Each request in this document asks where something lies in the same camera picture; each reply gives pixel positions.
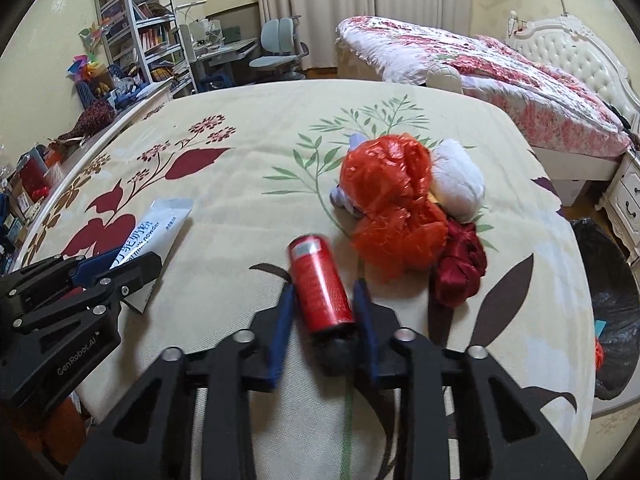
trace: white plastic bag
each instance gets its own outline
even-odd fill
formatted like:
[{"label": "white plastic bag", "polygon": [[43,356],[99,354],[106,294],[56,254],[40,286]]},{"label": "white plastic bag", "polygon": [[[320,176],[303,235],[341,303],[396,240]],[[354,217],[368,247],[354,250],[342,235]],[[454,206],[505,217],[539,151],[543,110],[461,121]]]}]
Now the white plastic bag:
[{"label": "white plastic bag", "polygon": [[[133,258],[154,252],[160,256],[162,263],[166,260],[175,237],[189,216],[193,200],[187,198],[172,198],[169,200],[155,200],[142,221],[133,229],[124,242],[118,256],[111,264],[111,269]],[[124,301],[140,313],[145,311],[156,280],[147,283],[139,291],[127,296]]]}]

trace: drawer handle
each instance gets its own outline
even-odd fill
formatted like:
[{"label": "drawer handle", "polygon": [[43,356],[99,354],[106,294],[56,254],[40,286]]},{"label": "drawer handle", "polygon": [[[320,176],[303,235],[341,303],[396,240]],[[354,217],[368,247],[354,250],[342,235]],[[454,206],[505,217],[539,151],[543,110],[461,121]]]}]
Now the drawer handle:
[{"label": "drawer handle", "polygon": [[638,216],[637,213],[632,213],[631,211],[629,211],[629,202],[626,202],[626,212],[629,213],[633,218],[635,218],[636,216]]}]

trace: white drawer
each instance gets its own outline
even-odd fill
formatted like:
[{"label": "white drawer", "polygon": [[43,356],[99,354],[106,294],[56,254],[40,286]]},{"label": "white drawer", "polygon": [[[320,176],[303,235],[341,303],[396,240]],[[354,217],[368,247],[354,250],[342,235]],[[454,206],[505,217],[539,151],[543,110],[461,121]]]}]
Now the white drawer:
[{"label": "white drawer", "polygon": [[622,184],[625,185],[636,203],[640,203],[640,170],[635,164],[630,164],[622,175]]},{"label": "white drawer", "polygon": [[638,245],[640,242],[640,207],[638,207],[631,193],[622,185],[622,182],[618,182],[615,185],[611,193],[610,202],[618,216],[620,216],[633,243]]}]

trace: headboard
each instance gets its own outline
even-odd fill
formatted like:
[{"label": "headboard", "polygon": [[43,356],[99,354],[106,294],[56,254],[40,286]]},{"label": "headboard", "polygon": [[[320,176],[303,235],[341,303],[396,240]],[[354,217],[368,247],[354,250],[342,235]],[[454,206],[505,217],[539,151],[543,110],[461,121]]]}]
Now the headboard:
[{"label": "headboard", "polygon": [[559,16],[517,26],[511,11],[506,44],[529,60],[561,68],[583,81],[640,132],[640,98],[631,88],[628,70],[612,50],[577,16]]}]

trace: trash bag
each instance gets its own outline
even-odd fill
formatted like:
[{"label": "trash bag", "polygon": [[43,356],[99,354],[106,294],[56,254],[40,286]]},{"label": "trash bag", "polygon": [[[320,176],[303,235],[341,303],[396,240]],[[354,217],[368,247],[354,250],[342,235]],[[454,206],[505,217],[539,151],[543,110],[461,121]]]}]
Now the trash bag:
[{"label": "trash bag", "polygon": [[572,222],[587,273],[593,317],[606,321],[600,335],[604,364],[595,396],[615,399],[631,379],[640,355],[640,300],[636,280],[616,243],[591,218]]},{"label": "trash bag", "polygon": [[340,189],[365,217],[354,248],[387,278],[427,270],[447,241],[447,217],[429,198],[431,156],[409,135],[367,140],[344,157]]}]

